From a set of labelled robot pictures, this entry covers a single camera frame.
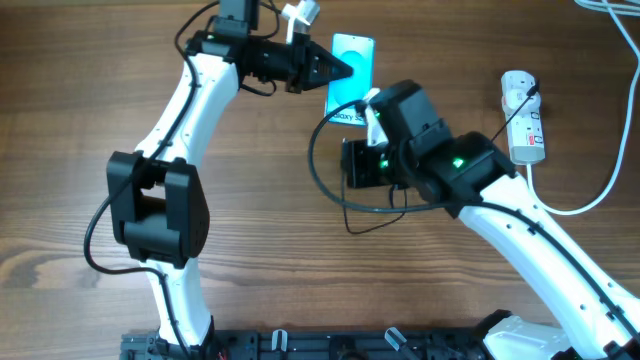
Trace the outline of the blue screen smartphone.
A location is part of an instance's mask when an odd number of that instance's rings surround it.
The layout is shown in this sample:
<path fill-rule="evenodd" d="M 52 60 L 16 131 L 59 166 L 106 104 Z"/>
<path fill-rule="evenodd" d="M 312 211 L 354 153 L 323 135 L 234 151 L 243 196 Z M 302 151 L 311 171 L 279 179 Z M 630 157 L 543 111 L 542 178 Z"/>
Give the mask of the blue screen smartphone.
<path fill-rule="evenodd" d="M 363 99 L 372 88 L 376 42 L 373 38 L 335 33 L 331 53 L 349 65 L 353 74 L 329 84 L 325 114 L 354 100 Z"/>

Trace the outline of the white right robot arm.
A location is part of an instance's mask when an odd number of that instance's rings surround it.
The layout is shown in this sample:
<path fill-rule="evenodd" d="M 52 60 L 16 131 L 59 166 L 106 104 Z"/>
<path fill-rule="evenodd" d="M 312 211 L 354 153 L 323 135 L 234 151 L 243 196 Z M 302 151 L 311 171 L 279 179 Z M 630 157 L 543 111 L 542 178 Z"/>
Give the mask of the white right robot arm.
<path fill-rule="evenodd" d="M 491 140 L 454 137 L 412 80 L 372 89 L 353 106 L 369 133 L 351 187 L 414 188 L 491 244 L 556 319 L 545 326 L 504 310 L 488 316 L 478 336 L 491 358 L 638 358 L 638 297 L 551 217 Z"/>

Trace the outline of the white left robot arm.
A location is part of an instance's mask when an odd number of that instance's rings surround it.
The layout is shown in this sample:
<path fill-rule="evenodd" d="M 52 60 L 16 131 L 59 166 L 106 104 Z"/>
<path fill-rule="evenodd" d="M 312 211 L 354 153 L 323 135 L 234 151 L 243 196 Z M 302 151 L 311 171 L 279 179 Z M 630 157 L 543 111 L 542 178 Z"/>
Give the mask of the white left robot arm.
<path fill-rule="evenodd" d="M 115 240 L 152 282 L 161 325 L 156 350 L 165 359 L 211 354 L 213 318 L 200 287 L 198 256 L 210 215 L 198 168 L 228 104 L 253 76 L 283 82 L 289 93 L 323 87 L 352 75 L 351 66 L 311 40 L 315 1 L 287 4 L 286 40 L 257 34 L 257 1 L 218 1 L 218 14 L 178 48 L 179 84 L 154 130 L 131 153 L 107 163 Z"/>

